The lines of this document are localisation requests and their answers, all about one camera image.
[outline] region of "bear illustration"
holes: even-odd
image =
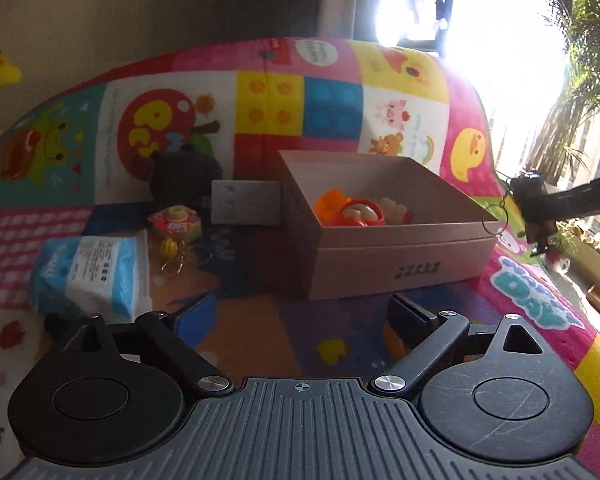
[[[400,132],[389,134],[383,137],[378,137],[378,140],[371,139],[371,149],[369,153],[377,153],[378,155],[397,156],[402,151],[400,144],[404,140],[404,135]]]

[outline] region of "pink box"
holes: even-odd
[[[363,153],[280,151],[283,224],[310,300],[331,300],[479,276],[500,222],[413,159]],[[384,197],[414,213],[410,225],[323,227],[312,205],[339,189]]]

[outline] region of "black round object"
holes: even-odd
[[[586,390],[546,346],[493,349],[436,374],[418,408],[452,447],[483,460],[540,463],[576,452],[593,420]]]
[[[54,406],[63,415],[77,420],[99,420],[126,406],[129,392],[117,381],[90,377],[60,386],[54,394]]]
[[[512,377],[480,384],[474,390],[474,400],[485,413],[503,420],[533,418],[549,405],[549,397],[540,386]]]
[[[103,351],[48,354],[8,409],[26,455],[71,466],[147,452],[176,430],[183,412],[182,392],[167,374]]]

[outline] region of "pink pig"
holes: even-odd
[[[399,101],[389,101],[387,104],[378,106],[378,113],[376,117],[382,119],[382,122],[389,124],[396,130],[401,132],[404,131],[404,123],[406,123],[411,116],[404,109],[407,101],[400,99]]]

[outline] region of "colorful play mat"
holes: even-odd
[[[145,227],[149,156],[186,142],[212,153],[225,178],[275,178],[277,150],[360,152],[414,158],[483,206],[503,196],[476,92],[413,50],[312,38],[221,44],[125,66],[53,98],[0,138],[0,477],[22,458],[8,400],[47,345],[26,305],[36,252],[50,238]],[[506,207],[507,230],[481,277],[406,295],[474,322],[508,312],[530,320],[593,398],[578,458],[600,476],[600,335],[531,259],[520,214]],[[199,351],[238,383],[368,380],[391,361],[388,294],[299,299],[280,229],[215,226],[203,244],[213,258],[201,269],[169,282],[154,269],[154,308],[215,288],[218,320]]]

